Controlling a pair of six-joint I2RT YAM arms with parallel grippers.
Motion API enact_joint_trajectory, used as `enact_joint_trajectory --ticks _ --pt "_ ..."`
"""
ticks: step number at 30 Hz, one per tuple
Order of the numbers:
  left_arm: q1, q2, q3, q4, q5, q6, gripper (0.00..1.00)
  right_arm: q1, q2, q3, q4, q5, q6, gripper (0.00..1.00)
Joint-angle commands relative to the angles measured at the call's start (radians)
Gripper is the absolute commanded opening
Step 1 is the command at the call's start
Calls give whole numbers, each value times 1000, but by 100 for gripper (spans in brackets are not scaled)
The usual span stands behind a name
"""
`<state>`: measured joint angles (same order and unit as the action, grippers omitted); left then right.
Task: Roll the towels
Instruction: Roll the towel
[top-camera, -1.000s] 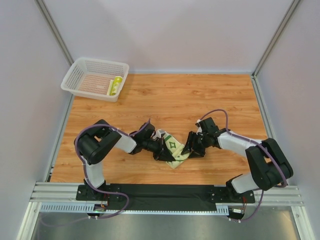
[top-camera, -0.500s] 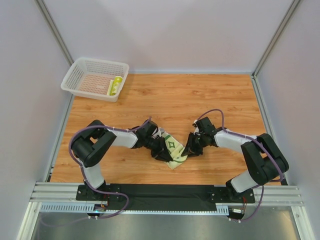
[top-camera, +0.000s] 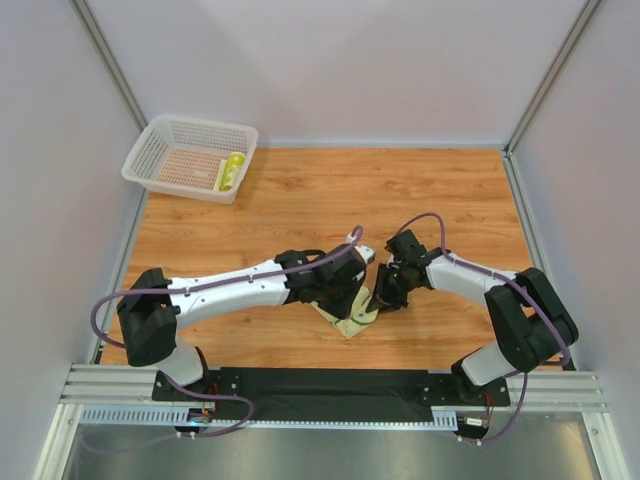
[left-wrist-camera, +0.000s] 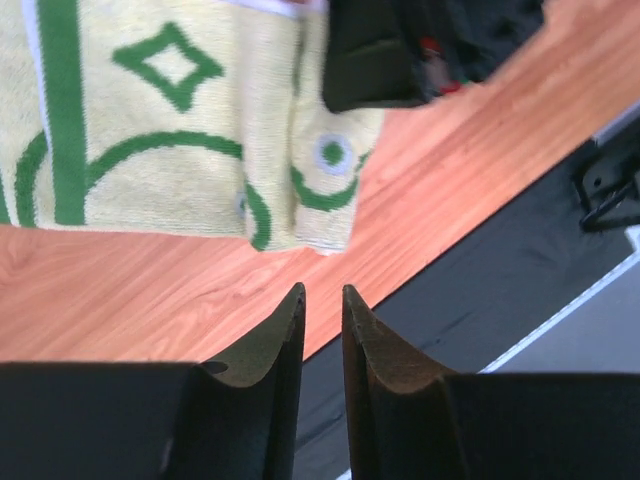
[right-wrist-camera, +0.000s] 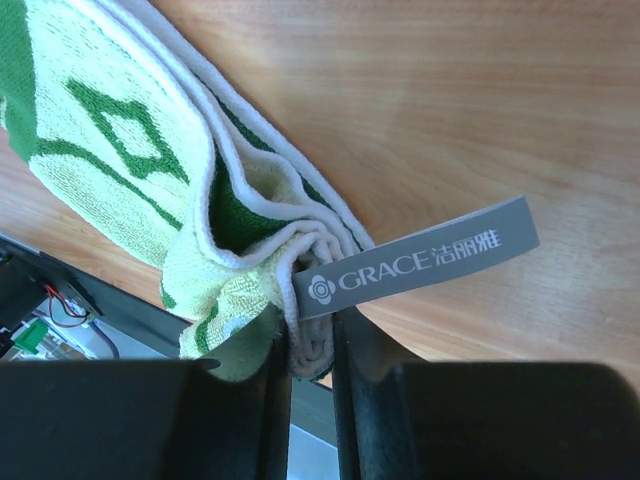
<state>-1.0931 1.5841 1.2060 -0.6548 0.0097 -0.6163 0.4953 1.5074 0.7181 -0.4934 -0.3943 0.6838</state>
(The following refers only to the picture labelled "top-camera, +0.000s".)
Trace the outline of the dark green patterned towel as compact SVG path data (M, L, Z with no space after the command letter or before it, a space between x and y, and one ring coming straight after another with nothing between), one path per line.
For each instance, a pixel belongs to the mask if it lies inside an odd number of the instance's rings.
M366 287L361 287L352 303L351 314L346 319L339 319L331 315L323 310L317 302L312 302L311 306L339 333L345 338L350 339L371 326L378 317L378 309L372 311L367 310L371 298L372 294L370 290Z

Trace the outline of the yellow-green crocodile towel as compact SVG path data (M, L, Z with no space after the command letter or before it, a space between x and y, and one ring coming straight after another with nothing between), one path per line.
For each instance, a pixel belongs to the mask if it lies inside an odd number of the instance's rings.
M220 163L214 189L216 191L230 191L242 170L246 156L242 152L232 152L228 158Z

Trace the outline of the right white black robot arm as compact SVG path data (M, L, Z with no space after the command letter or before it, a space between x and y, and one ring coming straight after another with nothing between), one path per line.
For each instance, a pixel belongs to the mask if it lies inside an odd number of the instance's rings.
M451 366L460 387L478 390L517 373L570 360L578 328L545 273L495 270L438 250L415 261L398 255L378 269L366 310L380 314L408 306L417 288L453 293L487 308L495 340Z

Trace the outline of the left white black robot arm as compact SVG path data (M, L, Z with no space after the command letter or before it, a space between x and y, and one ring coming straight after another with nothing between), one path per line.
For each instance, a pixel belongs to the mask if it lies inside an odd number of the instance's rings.
M287 250L271 260L200 278L167 278L145 271L117 306L127 362L154 366L181 386L205 376L201 352L178 331L217 315L260 306L316 303L346 319L363 286L375 251L357 245L344 254L340 245L321 250Z

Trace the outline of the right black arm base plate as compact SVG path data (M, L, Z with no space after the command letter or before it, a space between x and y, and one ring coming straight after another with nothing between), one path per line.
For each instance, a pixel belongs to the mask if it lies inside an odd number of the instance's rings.
M428 373L418 384L420 400L429 406L511 405L509 390L504 379L494 380L484 386L474 386L451 373Z

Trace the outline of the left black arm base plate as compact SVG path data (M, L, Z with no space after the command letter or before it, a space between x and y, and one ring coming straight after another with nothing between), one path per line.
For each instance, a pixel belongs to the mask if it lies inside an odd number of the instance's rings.
M154 401L188 402L203 401L202 395L241 398L242 370L232 367L211 369L204 377L183 389L194 392L196 396L187 395L176 389L160 371L156 373L151 398Z

